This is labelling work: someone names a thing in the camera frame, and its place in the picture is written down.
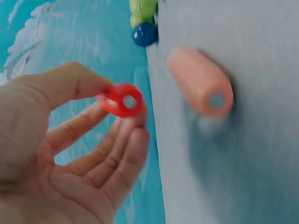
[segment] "palm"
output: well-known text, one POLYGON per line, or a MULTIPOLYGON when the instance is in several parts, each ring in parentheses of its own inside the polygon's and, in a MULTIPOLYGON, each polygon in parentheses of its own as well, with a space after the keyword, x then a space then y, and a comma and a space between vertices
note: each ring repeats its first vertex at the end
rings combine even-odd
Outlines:
MULTIPOLYGON (((20 103, 23 107, 43 108, 40 104, 43 96, 36 97, 38 100, 28 101, 26 105, 20 103)), ((44 113, 47 110, 40 111, 42 115, 36 111, 31 114, 46 119, 33 123, 31 128, 41 133, 41 137, 19 142, 18 145, 26 145, 23 151, 4 154, 7 159, 1 161, 7 171, 0 172, 1 216, 6 217, 6 223, 111 224, 146 158, 148 134, 143 128, 146 110, 136 118, 116 119, 107 136, 88 155, 65 166, 56 165, 54 156, 96 126, 106 112, 95 103, 61 126, 43 131, 49 115, 44 113), (5 166, 9 160, 16 169, 5 166)), ((27 120, 23 122, 29 124, 30 115, 25 117, 27 120)))

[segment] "red plastic ring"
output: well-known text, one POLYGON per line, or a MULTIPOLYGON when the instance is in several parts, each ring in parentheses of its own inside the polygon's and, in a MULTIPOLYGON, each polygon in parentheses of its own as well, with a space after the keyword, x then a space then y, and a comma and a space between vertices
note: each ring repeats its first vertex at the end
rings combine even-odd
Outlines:
POLYGON ((143 106, 141 92, 128 83, 112 86, 105 93, 99 94, 97 98, 104 110, 122 118, 139 114, 143 106), (123 100, 126 96, 131 96, 135 99, 136 103, 133 108, 128 108, 124 105, 123 100))

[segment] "green toy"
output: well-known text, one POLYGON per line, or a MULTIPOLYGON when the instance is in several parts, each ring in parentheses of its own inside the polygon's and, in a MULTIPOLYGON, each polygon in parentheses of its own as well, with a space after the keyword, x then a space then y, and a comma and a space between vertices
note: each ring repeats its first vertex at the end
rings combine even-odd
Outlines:
POLYGON ((153 17, 157 10, 157 0, 129 0, 129 4, 136 18, 153 17))
POLYGON ((134 28, 135 26, 143 23, 143 22, 148 22, 148 23, 155 23, 154 17, 148 17, 148 18, 143 18, 143 17, 138 17, 136 15, 131 15, 131 27, 134 28))

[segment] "blue ball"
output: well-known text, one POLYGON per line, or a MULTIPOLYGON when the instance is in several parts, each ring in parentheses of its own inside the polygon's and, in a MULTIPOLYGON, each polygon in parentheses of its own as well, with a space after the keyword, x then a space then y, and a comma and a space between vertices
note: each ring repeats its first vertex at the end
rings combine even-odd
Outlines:
POLYGON ((132 39, 139 47, 147 47, 158 40, 158 28, 151 23, 141 23, 132 30, 132 39))

